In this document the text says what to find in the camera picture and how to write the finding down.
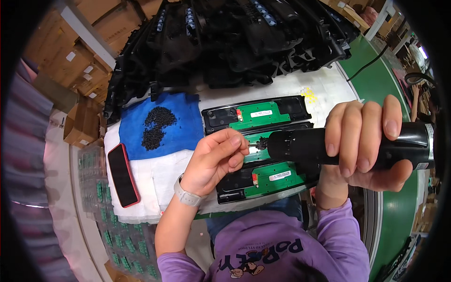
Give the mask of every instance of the phone screen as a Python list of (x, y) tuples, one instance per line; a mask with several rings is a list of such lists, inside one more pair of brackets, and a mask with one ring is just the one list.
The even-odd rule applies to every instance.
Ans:
[(114, 148), (108, 153), (108, 161), (120, 205), (127, 207), (138, 202), (138, 196), (133, 188), (133, 182), (127, 169), (124, 150), (125, 147), (122, 144)]

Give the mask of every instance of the stack of black plastic parts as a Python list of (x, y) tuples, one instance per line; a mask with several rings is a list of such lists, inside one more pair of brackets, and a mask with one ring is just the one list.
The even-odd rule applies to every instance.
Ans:
[(108, 87), (104, 117), (150, 89), (184, 87), (202, 74), (210, 88), (268, 85), (278, 75), (315, 71), (350, 58), (359, 30), (318, 0), (163, 0), (133, 31)]

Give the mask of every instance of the electric screwdriver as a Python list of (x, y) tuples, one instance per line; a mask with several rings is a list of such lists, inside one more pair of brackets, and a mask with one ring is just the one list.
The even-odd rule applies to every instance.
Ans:
[[(338, 165), (339, 156), (329, 157), (324, 143), (325, 128), (275, 131), (260, 139), (258, 147), (266, 147), (269, 156), (278, 161)], [(419, 122), (402, 123), (401, 133), (390, 141), (382, 133), (379, 154), (373, 170), (390, 169), (407, 159), (414, 169), (434, 168), (434, 128)]]

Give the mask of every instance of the right hand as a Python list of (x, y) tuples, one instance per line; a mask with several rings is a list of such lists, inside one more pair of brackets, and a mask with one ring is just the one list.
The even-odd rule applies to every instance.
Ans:
[(394, 141), (401, 124), (401, 104), (393, 95), (385, 97), (383, 107), (375, 102), (337, 104), (327, 117), (325, 144), (328, 156), (340, 153), (339, 165), (324, 165), (320, 182), (400, 191), (412, 173), (409, 160), (401, 160), (387, 171), (370, 170), (377, 159), (382, 133)]
[(412, 85), (412, 94), (414, 97), (417, 97), (420, 95), (420, 88), (418, 87), (417, 84)]

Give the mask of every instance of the purple t-shirt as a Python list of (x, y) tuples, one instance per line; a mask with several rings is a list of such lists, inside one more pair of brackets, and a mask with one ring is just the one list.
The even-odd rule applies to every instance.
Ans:
[(369, 258), (348, 199), (320, 211), (318, 239), (302, 223), (278, 211), (256, 211), (224, 227), (216, 236), (217, 258), (205, 274), (188, 256), (166, 253), (157, 262), (163, 282), (299, 281), (301, 261), (329, 281), (368, 281)]

